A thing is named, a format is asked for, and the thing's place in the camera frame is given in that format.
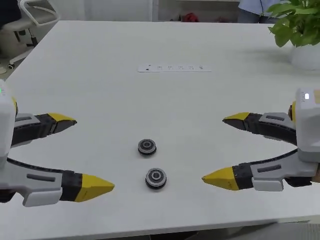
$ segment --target person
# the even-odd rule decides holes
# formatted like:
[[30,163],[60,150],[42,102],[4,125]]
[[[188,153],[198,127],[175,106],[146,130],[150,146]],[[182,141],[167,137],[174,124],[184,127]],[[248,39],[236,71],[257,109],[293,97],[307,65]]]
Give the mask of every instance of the person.
[[[17,21],[21,18],[21,12],[17,0],[0,0],[0,31],[3,25]],[[6,69],[0,63],[0,74]]]
[[275,24],[277,18],[270,17],[268,8],[281,0],[240,0],[238,23],[241,24]]

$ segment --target white table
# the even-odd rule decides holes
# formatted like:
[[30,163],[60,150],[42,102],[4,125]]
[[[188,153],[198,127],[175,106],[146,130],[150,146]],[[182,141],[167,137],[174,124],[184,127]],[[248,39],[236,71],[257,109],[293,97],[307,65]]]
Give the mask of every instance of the white table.
[[[61,21],[7,80],[20,112],[78,120],[62,133],[14,148],[10,157],[115,183],[83,203],[0,205],[0,239],[93,240],[294,221],[320,214],[320,185],[283,192],[228,191],[202,182],[217,169],[294,147],[222,123],[238,112],[286,112],[318,73],[287,63],[266,25]],[[138,73],[145,63],[191,63],[203,73]],[[137,152],[143,138],[157,152]],[[154,192],[150,168],[168,176]]]

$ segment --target black bearing seal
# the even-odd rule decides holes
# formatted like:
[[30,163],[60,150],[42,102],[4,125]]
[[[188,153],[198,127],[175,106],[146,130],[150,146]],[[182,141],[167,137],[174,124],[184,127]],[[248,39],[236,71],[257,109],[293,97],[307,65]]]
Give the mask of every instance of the black bearing seal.
[[153,155],[157,151],[156,143],[151,139],[143,139],[138,143],[138,151],[144,156]]
[[145,183],[151,189],[161,189],[167,183],[167,175],[160,168],[152,168],[145,175]]

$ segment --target white chair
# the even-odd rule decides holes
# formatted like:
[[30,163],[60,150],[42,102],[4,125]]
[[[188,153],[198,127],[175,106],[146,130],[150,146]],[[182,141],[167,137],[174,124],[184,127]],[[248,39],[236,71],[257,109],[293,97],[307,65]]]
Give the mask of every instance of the white chair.
[[[19,33],[25,34],[28,30],[31,42],[28,47],[35,47],[38,44],[37,38],[32,34],[32,27],[41,27],[48,24],[56,23],[61,16],[51,3],[51,0],[21,0],[19,2],[22,18],[17,21],[5,24],[2,29],[14,32],[17,40],[20,42]],[[15,62],[25,59],[32,49],[14,57],[9,61],[8,69],[15,68]]]

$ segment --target blue shirt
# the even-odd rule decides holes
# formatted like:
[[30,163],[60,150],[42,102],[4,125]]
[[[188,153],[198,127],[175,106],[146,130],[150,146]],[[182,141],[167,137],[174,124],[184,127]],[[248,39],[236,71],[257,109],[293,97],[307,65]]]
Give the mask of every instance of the blue shirt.
[[240,0],[239,8],[253,14],[270,16],[270,13],[267,12],[268,8],[280,2],[281,0]]

